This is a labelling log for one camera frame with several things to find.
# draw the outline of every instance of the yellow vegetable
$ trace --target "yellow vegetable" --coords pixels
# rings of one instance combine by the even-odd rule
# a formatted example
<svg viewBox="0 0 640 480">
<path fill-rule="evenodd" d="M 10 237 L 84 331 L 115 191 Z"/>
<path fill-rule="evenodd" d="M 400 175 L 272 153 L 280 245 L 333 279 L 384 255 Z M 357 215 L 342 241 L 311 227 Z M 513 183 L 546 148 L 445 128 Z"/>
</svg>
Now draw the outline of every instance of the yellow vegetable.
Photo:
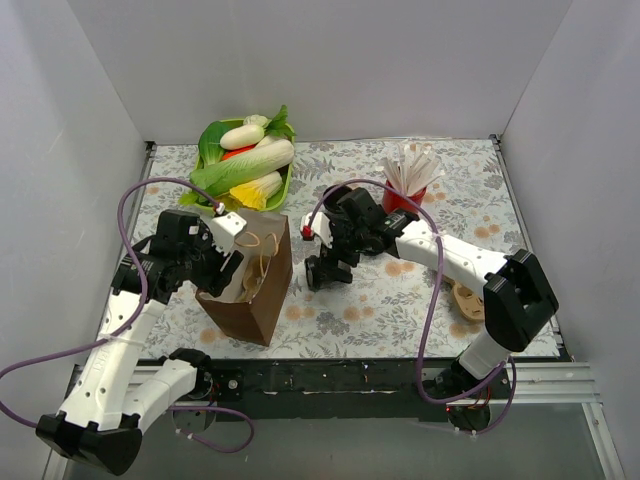
<svg viewBox="0 0 640 480">
<path fill-rule="evenodd" d="M 249 208 L 262 210 L 267 200 L 282 187 L 282 177 L 278 172 L 271 172 L 251 182 L 243 183 L 229 190 L 229 195 Z"/>
</svg>

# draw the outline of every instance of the table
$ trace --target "table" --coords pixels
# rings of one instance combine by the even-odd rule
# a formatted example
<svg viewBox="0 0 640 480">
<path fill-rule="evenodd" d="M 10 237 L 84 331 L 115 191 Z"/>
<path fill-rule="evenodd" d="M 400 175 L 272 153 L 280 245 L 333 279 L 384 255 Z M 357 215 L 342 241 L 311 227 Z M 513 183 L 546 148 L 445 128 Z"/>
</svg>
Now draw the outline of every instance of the table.
<svg viewBox="0 0 640 480">
<path fill-rule="evenodd" d="M 288 215 L 293 278 L 271 346 L 226 337 L 183 286 L 152 330 L 141 358 L 158 358 L 176 348 L 197 348 L 212 358 L 408 358 L 415 357 L 435 274 L 388 255 L 363 257 L 352 285 L 335 284 L 317 293 L 306 286 L 304 259 L 318 247 L 297 234 L 301 217 L 311 211 L 330 185 L 352 178 L 381 180 L 377 161 L 398 156 L 403 140 L 381 139 L 296 144 L 294 173 L 281 213 Z M 412 139 L 424 142 L 423 139 Z M 447 233 L 479 247 L 514 252 L 524 247 L 522 230 L 490 140 L 431 140 L 443 177 L 433 184 L 423 206 Z M 150 176 L 188 178 L 196 146 L 160 146 Z M 370 188 L 379 200 L 382 192 Z M 150 235 L 158 214 L 176 208 L 184 192 L 173 184 L 147 187 L 134 240 Z M 427 343 L 431 357 L 455 357 L 479 332 L 464 320 L 442 287 Z M 558 356 L 549 324 L 522 356 Z"/>
</svg>

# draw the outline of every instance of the red cup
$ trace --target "red cup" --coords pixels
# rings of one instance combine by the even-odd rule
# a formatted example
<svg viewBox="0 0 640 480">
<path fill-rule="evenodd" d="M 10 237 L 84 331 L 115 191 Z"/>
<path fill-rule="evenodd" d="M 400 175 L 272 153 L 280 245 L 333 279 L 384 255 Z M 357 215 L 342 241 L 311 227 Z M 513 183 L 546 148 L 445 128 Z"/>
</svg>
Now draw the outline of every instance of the red cup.
<svg viewBox="0 0 640 480">
<path fill-rule="evenodd" d="M 418 193 L 409 198 L 420 205 L 425 193 L 427 193 L 427 187 L 424 187 Z M 412 205 L 409 205 L 404 198 L 399 197 L 395 193 L 391 193 L 389 190 L 385 190 L 384 195 L 382 196 L 382 208 L 384 208 L 384 211 L 387 213 L 393 212 L 396 208 L 402 208 L 408 212 L 418 213 L 418 211 Z"/>
</svg>

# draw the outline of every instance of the gray floor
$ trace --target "gray floor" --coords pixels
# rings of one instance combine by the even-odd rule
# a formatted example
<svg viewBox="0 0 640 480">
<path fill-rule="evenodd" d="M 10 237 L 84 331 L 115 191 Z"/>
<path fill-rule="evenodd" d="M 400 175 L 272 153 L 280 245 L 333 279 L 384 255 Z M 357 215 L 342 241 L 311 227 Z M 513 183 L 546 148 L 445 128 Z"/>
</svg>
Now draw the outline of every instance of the gray floor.
<svg viewBox="0 0 640 480">
<path fill-rule="evenodd" d="M 410 420 L 258 421 L 253 443 L 223 455 L 175 434 L 165 415 L 145 435 L 125 479 L 601 479 L 580 405 L 515 405 L 504 424 L 472 441 Z M 205 436 L 241 441 L 246 426 L 213 424 Z M 71 464 L 65 478 L 113 478 Z"/>
</svg>

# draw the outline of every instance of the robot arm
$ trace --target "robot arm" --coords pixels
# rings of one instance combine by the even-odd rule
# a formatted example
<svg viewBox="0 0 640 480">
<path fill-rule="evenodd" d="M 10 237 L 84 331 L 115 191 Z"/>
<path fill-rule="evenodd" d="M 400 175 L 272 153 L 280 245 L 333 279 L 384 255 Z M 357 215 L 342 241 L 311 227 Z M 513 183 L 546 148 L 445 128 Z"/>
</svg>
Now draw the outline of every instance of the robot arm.
<svg viewBox="0 0 640 480">
<path fill-rule="evenodd" d="M 363 188 L 343 187 L 324 204 L 303 237 L 321 240 L 320 255 L 305 260 L 312 290 L 331 281 L 352 282 L 360 254 L 382 252 L 437 269 L 436 237 L 428 223 L 398 209 L 387 215 Z M 444 275 L 483 298 L 485 328 L 454 361 L 458 393 L 482 381 L 511 352 L 523 351 L 558 309 L 558 301 L 535 255 L 485 250 L 450 235 L 441 236 Z"/>
<path fill-rule="evenodd" d="M 98 334 L 109 342 L 91 351 L 58 412 L 40 418 L 36 428 L 40 438 L 62 456 L 116 475 L 129 468 L 149 426 L 203 381 L 201 367 L 208 358 L 179 350 L 153 378 L 127 393 L 146 338 L 185 280 L 214 296 L 222 293 L 242 262 L 242 254 L 231 249 L 245 225 L 235 213 L 208 224 L 193 213 L 166 210 L 160 214 L 155 235 L 134 247 L 149 281 L 142 313 L 129 330 L 111 335 L 140 302 L 138 271 L 125 256 L 111 284 Z"/>
</svg>

